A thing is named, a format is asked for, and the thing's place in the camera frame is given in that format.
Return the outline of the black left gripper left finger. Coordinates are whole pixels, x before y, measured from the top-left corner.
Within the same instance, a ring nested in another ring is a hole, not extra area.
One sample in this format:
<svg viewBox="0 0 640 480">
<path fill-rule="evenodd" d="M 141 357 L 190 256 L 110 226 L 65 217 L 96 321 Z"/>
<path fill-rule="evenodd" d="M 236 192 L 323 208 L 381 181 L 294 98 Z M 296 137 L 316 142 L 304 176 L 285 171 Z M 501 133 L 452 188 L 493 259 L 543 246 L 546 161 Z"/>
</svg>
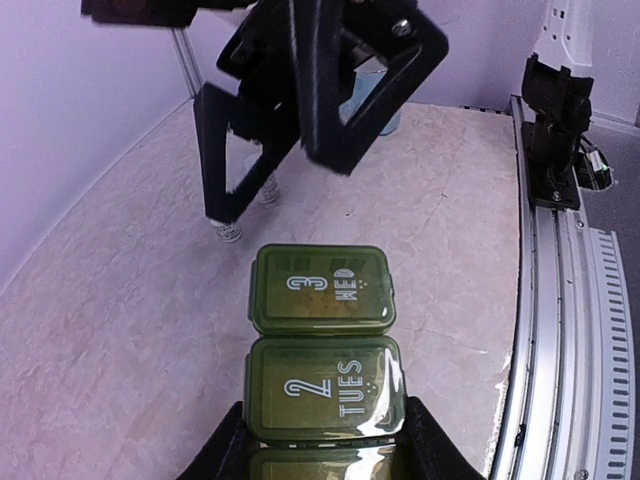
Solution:
<svg viewBox="0 0 640 480">
<path fill-rule="evenodd" d="M 250 435 L 237 401 L 177 480 L 241 480 L 249 476 Z"/>
</svg>

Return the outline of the green pill organizer box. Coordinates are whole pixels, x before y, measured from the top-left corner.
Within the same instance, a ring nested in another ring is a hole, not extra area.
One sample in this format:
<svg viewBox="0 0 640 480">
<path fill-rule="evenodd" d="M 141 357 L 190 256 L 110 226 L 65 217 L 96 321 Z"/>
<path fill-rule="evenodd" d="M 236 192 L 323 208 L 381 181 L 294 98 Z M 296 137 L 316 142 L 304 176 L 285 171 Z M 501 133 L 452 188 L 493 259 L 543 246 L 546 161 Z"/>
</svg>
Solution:
<svg viewBox="0 0 640 480">
<path fill-rule="evenodd" d="M 406 385 L 382 250 L 269 244 L 252 264 L 252 479 L 405 479 Z"/>
</svg>

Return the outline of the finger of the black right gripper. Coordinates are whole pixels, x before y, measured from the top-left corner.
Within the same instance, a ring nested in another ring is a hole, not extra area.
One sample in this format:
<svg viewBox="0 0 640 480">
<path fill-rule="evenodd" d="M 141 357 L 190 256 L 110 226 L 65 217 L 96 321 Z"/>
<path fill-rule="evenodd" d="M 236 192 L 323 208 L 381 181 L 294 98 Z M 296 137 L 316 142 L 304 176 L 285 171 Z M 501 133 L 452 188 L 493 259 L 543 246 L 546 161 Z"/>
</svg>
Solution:
<svg viewBox="0 0 640 480">
<path fill-rule="evenodd" d="M 301 144 L 348 176 L 444 60 L 445 33 L 414 1 L 291 1 Z"/>
<path fill-rule="evenodd" d="M 297 107 L 269 110 L 206 83 L 194 99 L 206 217 L 234 223 L 300 139 Z M 227 189 L 227 133 L 261 145 L 261 155 L 237 186 Z"/>
</svg>

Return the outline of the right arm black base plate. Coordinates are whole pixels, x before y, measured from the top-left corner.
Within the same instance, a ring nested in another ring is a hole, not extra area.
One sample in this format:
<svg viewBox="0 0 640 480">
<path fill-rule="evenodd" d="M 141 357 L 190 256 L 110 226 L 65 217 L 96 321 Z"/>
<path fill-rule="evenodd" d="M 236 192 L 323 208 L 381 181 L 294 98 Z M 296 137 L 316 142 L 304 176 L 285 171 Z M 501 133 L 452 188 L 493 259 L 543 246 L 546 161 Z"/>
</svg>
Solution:
<svg viewBox="0 0 640 480">
<path fill-rule="evenodd" d="M 604 191 L 613 184 L 613 170 L 604 153 L 582 135 L 569 147 L 565 139 L 554 146 L 547 133 L 539 142 L 538 124 L 523 122 L 521 135 L 529 199 L 554 210 L 579 210 L 579 189 Z"/>
</svg>

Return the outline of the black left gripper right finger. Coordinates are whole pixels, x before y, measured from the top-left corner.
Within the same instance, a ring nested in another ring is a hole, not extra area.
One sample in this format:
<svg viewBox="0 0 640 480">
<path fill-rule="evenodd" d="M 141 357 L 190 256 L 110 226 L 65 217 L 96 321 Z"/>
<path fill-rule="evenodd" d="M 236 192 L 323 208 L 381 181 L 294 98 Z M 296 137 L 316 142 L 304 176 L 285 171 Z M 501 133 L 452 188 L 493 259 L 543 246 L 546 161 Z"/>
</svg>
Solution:
<svg viewBox="0 0 640 480">
<path fill-rule="evenodd" d="M 418 397 L 406 398 L 405 420 L 396 440 L 403 454 L 407 479 L 484 479 Z"/>
</svg>

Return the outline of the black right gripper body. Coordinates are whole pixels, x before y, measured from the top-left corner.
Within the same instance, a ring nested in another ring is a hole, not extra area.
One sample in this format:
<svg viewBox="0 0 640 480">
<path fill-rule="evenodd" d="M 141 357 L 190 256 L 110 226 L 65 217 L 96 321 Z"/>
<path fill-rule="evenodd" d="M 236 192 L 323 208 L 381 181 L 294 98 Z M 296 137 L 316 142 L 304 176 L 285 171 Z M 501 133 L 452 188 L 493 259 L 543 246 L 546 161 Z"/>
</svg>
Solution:
<svg viewBox="0 0 640 480">
<path fill-rule="evenodd" d="M 283 104 L 299 106 L 290 51 L 288 4 L 260 1 L 248 13 L 220 54 L 220 70 L 239 80 L 236 97 L 275 110 Z"/>
</svg>

